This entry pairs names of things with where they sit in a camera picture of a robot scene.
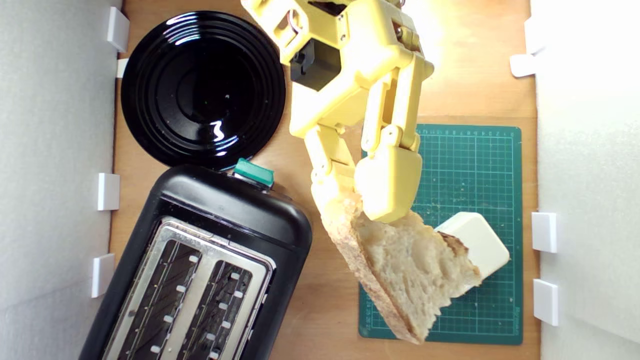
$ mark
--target white wall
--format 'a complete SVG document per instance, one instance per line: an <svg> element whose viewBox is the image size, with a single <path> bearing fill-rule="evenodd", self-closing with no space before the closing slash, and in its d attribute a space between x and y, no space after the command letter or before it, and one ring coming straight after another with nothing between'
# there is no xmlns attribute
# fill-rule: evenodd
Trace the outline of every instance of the white wall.
<svg viewBox="0 0 640 360"><path fill-rule="evenodd" d="M532 0L547 47L536 57L540 211L557 213L559 326L542 358L640 359L640 4Z"/></svg>
<svg viewBox="0 0 640 360"><path fill-rule="evenodd" d="M121 0L0 0L0 359L77 357L108 251L97 176L113 162Z"/></svg>

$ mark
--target bread slice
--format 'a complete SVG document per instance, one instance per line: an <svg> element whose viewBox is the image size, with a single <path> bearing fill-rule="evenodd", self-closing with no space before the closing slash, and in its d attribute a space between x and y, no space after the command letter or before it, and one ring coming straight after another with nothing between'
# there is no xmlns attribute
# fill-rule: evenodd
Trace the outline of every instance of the bread slice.
<svg viewBox="0 0 640 360"><path fill-rule="evenodd" d="M482 282L459 239L409 212L390 224L369 220L358 194L327 203L330 238L397 338L421 344L451 298Z"/></svg>

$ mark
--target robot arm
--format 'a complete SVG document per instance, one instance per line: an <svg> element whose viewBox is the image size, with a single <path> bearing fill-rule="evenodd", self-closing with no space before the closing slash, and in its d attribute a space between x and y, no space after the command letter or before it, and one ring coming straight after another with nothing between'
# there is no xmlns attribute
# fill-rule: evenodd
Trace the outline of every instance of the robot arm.
<svg viewBox="0 0 640 360"><path fill-rule="evenodd" d="M319 208L357 190L371 220L392 222L413 204L418 101L433 65L401 1L242 0L290 68L289 131L305 141ZM340 136L361 121L367 156L356 165Z"/></svg>

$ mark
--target black plate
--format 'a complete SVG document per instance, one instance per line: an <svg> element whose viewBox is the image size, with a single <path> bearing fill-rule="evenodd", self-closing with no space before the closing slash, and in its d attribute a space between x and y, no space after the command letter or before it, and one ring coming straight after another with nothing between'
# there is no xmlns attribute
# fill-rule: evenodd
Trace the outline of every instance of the black plate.
<svg viewBox="0 0 640 360"><path fill-rule="evenodd" d="M271 40L221 12L191 12L156 26L132 52L122 110L155 159L215 170L251 158L275 132L285 79Z"/></svg>

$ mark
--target bread crust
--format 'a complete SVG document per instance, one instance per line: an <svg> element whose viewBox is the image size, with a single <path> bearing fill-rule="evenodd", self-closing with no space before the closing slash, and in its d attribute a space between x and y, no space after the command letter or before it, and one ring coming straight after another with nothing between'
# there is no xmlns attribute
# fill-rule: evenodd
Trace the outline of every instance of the bread crust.
<svg viewBox="0 0 640 360"><path fill-rule="evenodd" d="M321 218L332 242L346 260L349 269L360 281L363 289L369 294L389 329L398 339L416 345L423 343L425 339L417 335L406 313L394 303L389 295L391 292L378 280L380 275L376 274L373 263L362 245L358 232L361 224L358 223L370 222L370 220L362 213L359 195L353 194L340 201L329 202L321 212ZM467 256L468 249L460 239L448 234L433 234L441 238L455 256ZM473 267L474 273L479 277L479 270L476 266Z"/></svg>

